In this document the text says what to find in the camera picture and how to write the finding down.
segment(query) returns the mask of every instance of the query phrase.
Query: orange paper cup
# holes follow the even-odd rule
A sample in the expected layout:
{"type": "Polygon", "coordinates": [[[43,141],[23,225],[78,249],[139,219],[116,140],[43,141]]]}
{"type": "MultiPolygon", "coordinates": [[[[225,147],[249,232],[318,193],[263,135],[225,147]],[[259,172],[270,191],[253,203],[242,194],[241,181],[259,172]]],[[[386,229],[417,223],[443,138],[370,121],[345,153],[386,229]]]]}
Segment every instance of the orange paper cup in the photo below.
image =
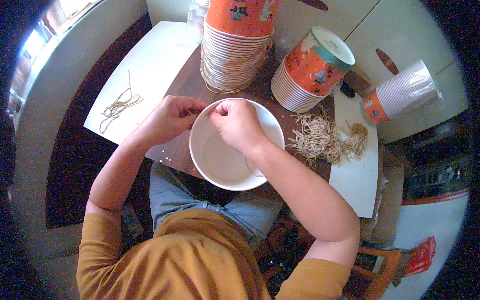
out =
{"type": "Polygon", "coordinates": [[[362,102],[364,117],[373,124],[390,121],[390,118],[384,111],[382,104],[378,100],[377,92],[374,91],[362,102]]]}
{"type": "Polygon", "coordinates": [[[355,63],[348,46],[334,33],[314,26],[285,57],[290,77],[305,91],[327,95],[355,63]]]}
{"type": "Polygon", "coordinates": [[[211,0],[206,15],[210,26],[237,36],[272,33],[280,0],[211,0]]]}

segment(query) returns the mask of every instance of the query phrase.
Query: pile of cut string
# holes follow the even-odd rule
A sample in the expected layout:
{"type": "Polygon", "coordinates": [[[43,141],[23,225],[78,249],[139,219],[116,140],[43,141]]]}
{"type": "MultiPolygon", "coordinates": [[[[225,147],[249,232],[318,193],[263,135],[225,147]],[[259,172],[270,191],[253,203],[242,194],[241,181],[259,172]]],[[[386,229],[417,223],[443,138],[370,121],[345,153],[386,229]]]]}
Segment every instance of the pile of cut string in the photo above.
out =
{"type": "Polygon", "coordinates": [[[342,137],[335,121],[324,110],[320,115],[295,114],[296,123],[302,125],[301,130],[292,130],[295,138],[289,138],[292,144],[286,145],[297,149],[295,155],[306,158],[305,163],[316,169],[316,159],[320,158],[331,164],[338,164],[342,155],[346,159],[361,160],[368,131],[361,123],[354,123],[350,134],[342,137]]]}

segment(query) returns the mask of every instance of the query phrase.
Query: gray pants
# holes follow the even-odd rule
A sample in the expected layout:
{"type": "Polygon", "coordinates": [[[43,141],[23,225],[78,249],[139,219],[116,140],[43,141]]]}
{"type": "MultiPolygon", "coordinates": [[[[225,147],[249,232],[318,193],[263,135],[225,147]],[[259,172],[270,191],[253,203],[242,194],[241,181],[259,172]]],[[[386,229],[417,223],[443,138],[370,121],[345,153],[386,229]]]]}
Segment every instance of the gray pants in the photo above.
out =
{"type": "Polygon", "coordinates": [[[195,199],[165,165],[153,162],[150,171],[150,208],[154,233],[162,220],[177,211],[190,208],[212,209],[236,223],[244,231],[252,251],[266,238],[282,203],[243,192],[225,206],[195,199]]]}

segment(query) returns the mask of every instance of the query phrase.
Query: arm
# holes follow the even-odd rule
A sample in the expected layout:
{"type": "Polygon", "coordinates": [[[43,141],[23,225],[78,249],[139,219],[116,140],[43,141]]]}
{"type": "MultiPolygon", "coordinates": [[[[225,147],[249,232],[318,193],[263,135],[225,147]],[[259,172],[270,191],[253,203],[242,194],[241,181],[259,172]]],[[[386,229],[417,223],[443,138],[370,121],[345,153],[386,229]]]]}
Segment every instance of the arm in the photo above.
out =
{"type": "Polygon", "coordinates": [[[227,144],[255,162],[300,223],[316,238],[305,258],[325,259],[352,268],[360,239],[360,221],[343,197],[271,142],[247,101],[220,103],[210,120],[227,144]]]}
{"type": "Polygon", "coordinates": [[[166,143],[189,129],[197,115],[181,117],[187,109],[206,105],[189,97],[165,97],[147,118],[120,144],[102,168],[90,190],[85,214],[107,217],[120,227],[120,209],[142,163],[154,145],[166,143]]]}

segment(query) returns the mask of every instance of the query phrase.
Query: forearm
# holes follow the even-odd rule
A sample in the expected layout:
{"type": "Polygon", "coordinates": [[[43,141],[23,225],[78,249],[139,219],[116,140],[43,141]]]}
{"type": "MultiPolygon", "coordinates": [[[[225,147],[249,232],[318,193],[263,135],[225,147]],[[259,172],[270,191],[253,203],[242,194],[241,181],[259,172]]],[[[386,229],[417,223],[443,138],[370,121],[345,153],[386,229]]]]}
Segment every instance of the forearm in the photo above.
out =
{"type": "Polygon", "coordinates": [[[136,132],[131,133],[96,177],[88,201],[103,209],[119,210],[149,148],[137,137],[136,132]]]}
{"type": "Polygon", "coordinates": [[[268,141],[249,156],[314,237],[341,241],[358,233],[359,219],[343,197],[285,150],[268,141]]]}

